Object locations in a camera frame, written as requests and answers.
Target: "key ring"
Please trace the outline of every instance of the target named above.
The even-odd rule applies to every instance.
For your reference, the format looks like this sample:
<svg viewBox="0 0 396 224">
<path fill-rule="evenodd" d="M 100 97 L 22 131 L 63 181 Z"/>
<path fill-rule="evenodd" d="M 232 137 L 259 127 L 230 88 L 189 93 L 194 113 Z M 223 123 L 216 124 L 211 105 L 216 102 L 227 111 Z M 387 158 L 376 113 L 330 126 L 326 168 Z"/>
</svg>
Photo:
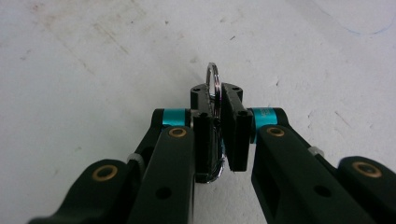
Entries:
<svg viewBox="0 0 396 224">
<path fill-rule="evenodd" d="M 215 92 L 210 93 L 210 77 L 213 75 Z M 206 87 L 210 102 L 213 103 L 212 114 L 215 119 L 220 118 L 221 86 L 219 81 L 219 71 L 215 63 L 209 63 L 206 70 Z"/>
</svg>

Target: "white surface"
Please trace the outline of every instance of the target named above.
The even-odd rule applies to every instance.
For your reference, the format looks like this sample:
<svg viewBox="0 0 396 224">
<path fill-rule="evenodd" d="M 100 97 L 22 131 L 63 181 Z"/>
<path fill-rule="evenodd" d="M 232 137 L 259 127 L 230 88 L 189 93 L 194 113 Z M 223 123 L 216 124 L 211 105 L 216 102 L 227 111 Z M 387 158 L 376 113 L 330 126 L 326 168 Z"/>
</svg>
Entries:
<svg viewBox="0 0 396 224">
<path fill-rule="evenodd" d="M 125 161 L 209 62 L 333 165 L 395 171 L 395 14 L 393 0 L 0 1 L 0 223 L 50 215 L 88 165 Z M 249 179 L 196 186 L 194 223 L 264 223 Z"/>
</svg>

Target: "cyan spacer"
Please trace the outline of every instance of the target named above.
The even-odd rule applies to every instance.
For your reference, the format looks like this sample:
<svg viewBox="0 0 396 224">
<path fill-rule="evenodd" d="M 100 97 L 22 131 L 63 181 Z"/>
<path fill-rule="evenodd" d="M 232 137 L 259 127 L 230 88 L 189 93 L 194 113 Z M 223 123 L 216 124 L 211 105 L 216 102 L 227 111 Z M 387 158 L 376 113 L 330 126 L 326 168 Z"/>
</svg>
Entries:
<svg viewBox="0 0 396 224">
<path fill-rule="evenodd" d="M 253 112 L 256 125 L 256 134 L 254 136 L 254 143 L 256 143 L 259 129 L 267 124 L 277 124 L 277 117 L 272 107 L 256 107 L 251 108 L 251 111 Z"/>
<path fill-rule="evenodd" d="M 186 109 L 164 109 L 163 126 L 186 126 Z"/>
</svg>

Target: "screw hole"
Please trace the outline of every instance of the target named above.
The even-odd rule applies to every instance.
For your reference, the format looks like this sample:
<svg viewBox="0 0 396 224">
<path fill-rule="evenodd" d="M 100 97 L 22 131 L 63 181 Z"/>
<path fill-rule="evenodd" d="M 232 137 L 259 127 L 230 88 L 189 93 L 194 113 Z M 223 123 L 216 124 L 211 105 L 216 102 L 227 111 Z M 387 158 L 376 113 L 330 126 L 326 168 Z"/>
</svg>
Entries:
<svg viewBox="0 0 396 224">
<path fill-rule="evenodd" d="M 99 176 L 99 177 L 106 177 L 106 176 L 108 176 L 108 175 L 111 175 L 112 172 L 113 172 L 113 169 L 107 167 L 107 168 L 102 169 L 101 171 L 99 171 L 99 172 L 98 172 L 98 176 Z"/>
<path fill-rule="evenodd" d="M 155 196 L 157 196 L 157 198 L 160 200 L 168 199 L 172 196 L 172 190 L 170 190 L 168 187 L 157 189 Z"/>
<path fill-rule="evenodd" d="M 271 133 L 280 134 L 282 132 L 279 129 L 273 129 L 273 130 L 271 130 Z"/>
<path fill-rule="evenodd" d="M 180 129 L 176 129 L 176 130 L 173 131 L 174 135 L 179 135 L 179 134 L 182 134 L 182 133 L 183 133 L 183 130 L 180 130 Z"/>
<path fill-rule="evenodd" d="M 325 198 L 330 198 L 330 197 L 332 196 L 332 192 L 331 192 L 328 188 L 323 187 L 323 186 L 321 186 L 321 185 L 315 186 L 315 187 L 314 187 L 314 191 L 315 191 L 318 195 L 320 195 L 320 196 L 322 196 L 322 197 L 325 197 Z"/>
</svg>

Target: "metal ring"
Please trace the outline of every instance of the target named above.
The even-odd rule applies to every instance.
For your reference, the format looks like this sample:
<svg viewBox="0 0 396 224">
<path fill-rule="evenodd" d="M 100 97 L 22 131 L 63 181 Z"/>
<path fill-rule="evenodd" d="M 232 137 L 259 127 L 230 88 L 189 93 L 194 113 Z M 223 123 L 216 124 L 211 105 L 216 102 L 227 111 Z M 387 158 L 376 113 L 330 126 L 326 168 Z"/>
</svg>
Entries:
<svg viewBox="0 0 396 224">
<path fill-rule="evenodd" d="M 213 75 L 215 93 L 210 93 L 210 77 Z M 206 88 L 210 98 L 210 102 L 213 102 L 214 108 L 212 114 L 215 119 L 220 117 L 220 101 L 221 101 L 221 85 L 219 81 L 219 71 L 215 63 L 209 63 L 206 70 Z"/>
<path fill-rule="evenodd" d="M 221 173 L 224 170 L 224 162 L 226 155 L 225 155 L 225 147 L 222 142 L 222 134 L 221 134 L 221 129 L 219 128 L 219 124 L 215 125 L 213 132 L 215 132 L 214 141 L 216 141 L 215 145 L 217 146 L 217 151 L 218 151 L 216 158 L 217 161 L 210 173 L 195 174 L 195 180 L 198 183 L 202 183 L 202 184 L 212 183 L 221 176 Z"/>
</svg>

